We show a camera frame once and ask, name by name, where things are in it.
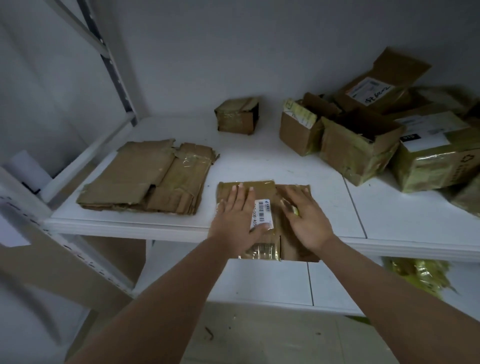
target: lower shelf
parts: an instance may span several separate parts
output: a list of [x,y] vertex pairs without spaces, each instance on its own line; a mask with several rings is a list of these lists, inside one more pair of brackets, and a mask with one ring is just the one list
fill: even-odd
[[[133,294],[138,295],[196,245],[155,241]],[[370,257],[381,264],[380,257]],[[445,289],[445,302],[480,321],[480,265],[451,263],[447,274],[458,293]],[[340,315],[363,315],[323,263],[231,259],[208,297],[213,302],[252,303]]]

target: white shelf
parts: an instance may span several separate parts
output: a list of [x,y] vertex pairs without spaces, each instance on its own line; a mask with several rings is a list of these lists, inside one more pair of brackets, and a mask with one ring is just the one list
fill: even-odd
[[438,191],[403,194],[389,171],[359,187],[347,186],[368,240],[411,242],[409,255],[431,250],[439,258],[479,261],[480,218]]
[[[140,294],[194,247],[194,244],[188,243],[155,241],[133,294]],[[382,265],[380,257],[371,256],[370,259]],[[476,320],[480,320],[479,275],[480,264],[453,262],[447,277],[458,294],[450,289],[442,291],[445,302]],[[208,300],[280,305],[340,315],[363,315],[323,262],[230,259]]]
[[161,239],[198,243],[213,218],[219,182],[273,179],[277,183],[310,184],[313,197],[330,218],[336,234],[365,238],[343,178],[318,156],[299,157],[278,138],[280,116],[262,118],[251,136],[220,133],[212,115],[204,118],[147,118],[127,136],[129,141],[176,138],[213,147],[220,159],[210,169],[202,202],[194,216],[162,213],[92,211],[75,201],[85,183],[93,181],[112,161],[109,154],[79,188],[53,213],[46,225],[53,231]]

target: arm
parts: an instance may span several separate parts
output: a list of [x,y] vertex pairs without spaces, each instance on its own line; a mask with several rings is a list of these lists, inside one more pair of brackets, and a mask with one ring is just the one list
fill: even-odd
[[295,234],[335,274],[400,363],[478,362],[480,322],[344,244],[308,190],[288,195],[300,212],[284,207]]
[[179,363],[204,303],[229,258],[268,228],[250,232],[255,192],[234,186],[218,205],[209,237],[128,305],[69,364]]

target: cardboard box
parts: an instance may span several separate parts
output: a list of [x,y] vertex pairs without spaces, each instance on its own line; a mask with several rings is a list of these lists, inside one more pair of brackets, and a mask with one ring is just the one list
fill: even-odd
[[390,115],[408,128],[390,168],[402,192],[469,181],[480,166],[480,130],[445,106],[430,104]]
[[280,139],[301,156],[318,152],[324,131],[321,117],[334,119],[341,111],[332,103],[307,92],[303,100],[283,105]]
[[259,104],[255,97],[225,101],[215,109],[219,132],[253,134],[258,122]]
[[[221,199],[227,200],[233,185],[240,182],[220,182],[216,189],[216,202],[219,203]],[[256,203],[259,200],[267,199],[270,202],[270,212],[273,219],[273,229],[266,232],[252,248],[239,256],[242,259],[268,259],[280,260],[280,212],[278,203],[273,204],[277,200],[276,188],[274,181],[256,181],[244,182],[245,195],[248,193],[250,187],[255,188]],[[268,222],[266,219],[258,221],[258,223]]]
[[370,71],[343,86],[334,94],[334,99],[345,111],[368,107],[384,113],[430,67],[428,63],[386,48]]
[[130,210],[195,214],[203,184],[216,160],[207,146],[175,139],[127,142],[77,203],[94,210]]
[[[285,190],[286,187],[290,187],[298,192],[301,190],[308,188],[310,191],[310,186],[299,186],[299,185],[286,185],[286,184],[277,184],[276,191],[279,198],[286,199],[291,205],[293,201],[287,195]],[[281,258],[282,260],[294,260],[294,261],[301,261],[301,262],[318,262],[320,259],[312,253],[310,250],[305,248],[300,240],[298,240],[297,236],[292,230],[290,222],[285,216],[285,214],[281,214],[280,216],[280,240],[281,240]]]
[[367,109],[325,125],[320,157],[355,186],[381,173],[395,153],[405,126]]
[[426,103],[442,105],[459,116],[467,115],[479,101],[477,95],[462,85],[412,87],[411,92]]
[[450,202],[480,218],[480,174],[456,191]]

